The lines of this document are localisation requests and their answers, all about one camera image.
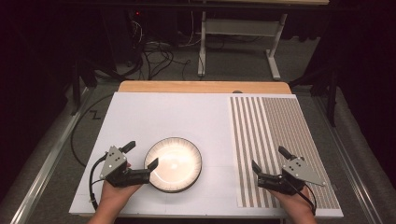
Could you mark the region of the white plate with dark rim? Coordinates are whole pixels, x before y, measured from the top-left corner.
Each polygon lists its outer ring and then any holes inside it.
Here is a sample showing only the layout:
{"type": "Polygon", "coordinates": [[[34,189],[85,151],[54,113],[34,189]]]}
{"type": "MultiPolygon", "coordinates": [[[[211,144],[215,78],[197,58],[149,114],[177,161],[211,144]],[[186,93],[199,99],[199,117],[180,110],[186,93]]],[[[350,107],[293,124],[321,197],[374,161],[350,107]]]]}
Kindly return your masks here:
{"type": "Polygon", "coordinates": [[[198,175],[152,175],[150,177],[149,183],[159,191],[166,193],[179,193],[181,191],[189,189],[198,179],[198,175]]]}
{"type": "Polygon", "coordinates": [[[157,168],[152,175],[200,175],[202,171],[202,156],[195,144],[180,137],[165,138],[156,143],[146,155],[145,165],[148,166],[156,158],[157,168]]]}

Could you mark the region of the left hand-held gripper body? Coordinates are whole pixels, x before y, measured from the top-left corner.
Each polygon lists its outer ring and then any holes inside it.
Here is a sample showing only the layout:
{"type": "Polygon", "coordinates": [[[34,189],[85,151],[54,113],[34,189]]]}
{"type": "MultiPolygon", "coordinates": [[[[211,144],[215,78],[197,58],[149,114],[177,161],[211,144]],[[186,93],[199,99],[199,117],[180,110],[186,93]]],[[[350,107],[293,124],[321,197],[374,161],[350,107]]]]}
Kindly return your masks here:
{"type": "Polygon", "coordinates": [[[99,177],[116,188],[143,185],[149,182],[149,169],[132,170],[128,167],[126,153],[120,147],[112,146],[106,154],[105,163],[99,177]]]}

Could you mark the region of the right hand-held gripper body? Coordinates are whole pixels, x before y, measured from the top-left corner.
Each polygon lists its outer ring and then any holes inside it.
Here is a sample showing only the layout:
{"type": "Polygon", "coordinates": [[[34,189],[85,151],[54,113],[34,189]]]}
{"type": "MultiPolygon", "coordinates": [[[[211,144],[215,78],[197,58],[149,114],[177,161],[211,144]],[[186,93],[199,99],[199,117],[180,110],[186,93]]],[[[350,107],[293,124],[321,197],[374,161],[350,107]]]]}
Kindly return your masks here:
{"type": "Polygon", "coordinates": [[[280,175],[264,174],[257,167],[257,185],[260,188],[274,190],[279,193],[294,195],[300,192],[306,183],[325,186],[326,182],[307,164],[297,157],[282,166],[280,175]]]}

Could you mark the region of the black metal stand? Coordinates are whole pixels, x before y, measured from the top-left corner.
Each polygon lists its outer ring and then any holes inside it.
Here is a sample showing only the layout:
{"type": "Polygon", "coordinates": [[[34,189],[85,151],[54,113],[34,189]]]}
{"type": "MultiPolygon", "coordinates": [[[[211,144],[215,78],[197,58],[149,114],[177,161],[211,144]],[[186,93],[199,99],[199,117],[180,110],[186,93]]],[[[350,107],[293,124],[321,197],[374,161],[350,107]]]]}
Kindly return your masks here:
{"type": "Polygon", "coordinates": [[[73,94],[73,110],[72,115],[76,115],[81,107],[81,87],[80,82],[88,88],[95,88],[97,80],[93,73],[90,61],[85,58],[77,58],[72,65],[72,94],[73,94]]]}
{"type": "Polygon", "coordinates": [[[335,126],[334,111],[336,105],[337,76],[338,70],[336,68],[325,66],[288,83],[291,89],[300,85],[310,85],[312,96],[326,96],[326,118],[333,127],[335,126]]]}

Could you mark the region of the striped brown and white placemat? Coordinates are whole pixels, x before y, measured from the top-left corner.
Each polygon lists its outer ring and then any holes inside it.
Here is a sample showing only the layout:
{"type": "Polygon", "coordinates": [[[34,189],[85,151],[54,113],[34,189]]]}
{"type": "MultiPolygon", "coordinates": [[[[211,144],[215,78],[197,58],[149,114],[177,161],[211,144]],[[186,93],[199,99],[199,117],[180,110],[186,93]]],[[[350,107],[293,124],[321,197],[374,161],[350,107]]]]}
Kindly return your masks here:
{"type": "Polygon", "coordinates": [[[277,175],[286,159],[278,152],[284,147],[291,154],[305,158],[320,177],[310,188],[318,210],[338,210],[339,202],[294,95],[240,95],[230,98],[233,154],[237,181],[237,205],[250,208],[278,208],[279,203],[265,189],[257,186],[251,163],[257,162],[265,174],[277,175]]]}

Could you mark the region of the white metal desk frame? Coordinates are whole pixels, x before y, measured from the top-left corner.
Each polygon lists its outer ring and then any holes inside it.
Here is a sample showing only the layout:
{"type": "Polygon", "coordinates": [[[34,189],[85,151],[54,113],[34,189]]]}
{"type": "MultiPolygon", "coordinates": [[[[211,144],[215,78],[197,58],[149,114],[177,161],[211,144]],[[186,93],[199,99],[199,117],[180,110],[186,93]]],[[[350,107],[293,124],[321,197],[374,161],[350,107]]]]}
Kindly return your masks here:
{"type": "Polygon", "coordinates": [[[209,19],[206,12],[202,13],[201,18],[201,43],[198,55],[197,75],[205,75],[206,64],[206,36],[207,35],[242,35],[242,36],[259,36],[272,37],[272,47],[264,51],[268,62],[272,78],[280,80],[276,64],[276,49],[283,33],[288,15],[282,14],[278,21],[247,21],[247,20],[227,20],[227,19],[209,19]]]}

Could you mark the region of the person's left hand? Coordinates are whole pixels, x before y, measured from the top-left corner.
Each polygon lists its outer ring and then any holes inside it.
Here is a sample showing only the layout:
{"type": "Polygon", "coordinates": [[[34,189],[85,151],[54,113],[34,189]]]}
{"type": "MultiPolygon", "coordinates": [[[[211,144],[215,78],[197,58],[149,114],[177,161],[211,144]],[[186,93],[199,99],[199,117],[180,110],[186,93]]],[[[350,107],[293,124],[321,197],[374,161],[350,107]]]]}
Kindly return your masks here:
{"type": "Polygon", "coordinates": [[[108,218],[117,217],[132,195],[140,188],[141,185],[116,188],[105,181],[102,187],[101,199],[98,208],[96,209],[96,213],[108,218]]]}

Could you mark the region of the black device with red light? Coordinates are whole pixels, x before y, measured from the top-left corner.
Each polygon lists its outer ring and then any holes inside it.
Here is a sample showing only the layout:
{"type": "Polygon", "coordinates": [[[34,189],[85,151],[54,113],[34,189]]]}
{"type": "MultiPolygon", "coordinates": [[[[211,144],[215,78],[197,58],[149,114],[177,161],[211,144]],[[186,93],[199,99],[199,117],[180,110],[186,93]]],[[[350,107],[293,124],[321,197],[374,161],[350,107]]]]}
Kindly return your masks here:
{"type": "Polygon", "coordinates": [[[142,12],[140,10],[126,9],[125,17],[130,37],[134,42],[140,43],[145,35],[145,22],[142,12]]]}

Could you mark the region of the person's right hand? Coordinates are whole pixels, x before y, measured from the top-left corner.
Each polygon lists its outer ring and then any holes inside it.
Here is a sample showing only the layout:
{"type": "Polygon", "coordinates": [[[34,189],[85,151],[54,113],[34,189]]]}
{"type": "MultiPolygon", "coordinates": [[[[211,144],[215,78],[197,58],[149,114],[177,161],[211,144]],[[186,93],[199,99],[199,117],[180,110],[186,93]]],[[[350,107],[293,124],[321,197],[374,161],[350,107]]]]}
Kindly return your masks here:
{"type": "Polygon", "coordinates": [[[291,222],[294,217],[314,217],[311,205],[300,195],[287,195],[273,190],[270,193],[279,200],[291,222]]]}

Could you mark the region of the white board sheet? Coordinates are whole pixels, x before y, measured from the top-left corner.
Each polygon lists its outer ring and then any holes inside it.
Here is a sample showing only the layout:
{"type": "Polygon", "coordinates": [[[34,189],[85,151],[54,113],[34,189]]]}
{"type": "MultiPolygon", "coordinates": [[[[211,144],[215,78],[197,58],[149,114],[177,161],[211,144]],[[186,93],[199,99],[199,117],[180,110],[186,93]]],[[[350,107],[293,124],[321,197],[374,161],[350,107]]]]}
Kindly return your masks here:
{"type": "MultiPolygon", "coordinates": [[[[175,136],[191,141],[201,152],[203,166],[199,179],[179,193],[165,193],[145,185],[125,206],[122,212],[125,216],[283,217],[280,205],[278,208],[237,205],[230,98],[240,95],[293,94],[115,93],[71,204],[71,214],[92,214],[88,177],[99,176],[101,167],[97,160],[110,147],[135,141],[136,147],[127,158],[135,169],[141,169],[154,144],[175,136]]],[[[316,214],[320,218],[335,218],[343,212],[340,206],[338,210],[317,209],[316,214]]]]}

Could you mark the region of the metal floor rail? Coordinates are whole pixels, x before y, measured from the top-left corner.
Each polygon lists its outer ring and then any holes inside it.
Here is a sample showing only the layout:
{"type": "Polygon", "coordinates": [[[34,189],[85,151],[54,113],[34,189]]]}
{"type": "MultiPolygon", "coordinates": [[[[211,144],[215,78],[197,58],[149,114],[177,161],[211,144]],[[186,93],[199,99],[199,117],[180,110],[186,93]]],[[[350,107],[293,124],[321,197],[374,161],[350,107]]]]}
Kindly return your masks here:
{"type": "Polygon", "coordinates": [[[75,128],[82,109],[92,97],[94,88],[81,89],[80,106],[71,100],[64,111],[52,122],[49,130],[35,147],[33,154],[22,166],[21,172],[7,194],[6,205],[12,202],[12,219],[6,224],[26,224],[33,214],[50,178],[64,154],[64,145],[75,128]]]}
{"type": "Polygon", "coordinates": [[[353,192],[359,202],[363,214],[365,215],[369,224],[383,224],[383,221],[375,208],[368,189],[364,185],[361,176],[359,175],[355,165],[353,164],[352,159],[349,157],[347,150],[342,143],[340,134],[336,131],[336,128],[331,125],[329,119],[327,118],[326,104],[320,97],[314,97],[313,101],[317,106],[320,115],[324,119],[327,129],[330,131],[332,140],[336,145],[337,155],[339,157],[339,160],[341,161],[343,169],[346,172],[349,184],[353,189],[353,192]]]}

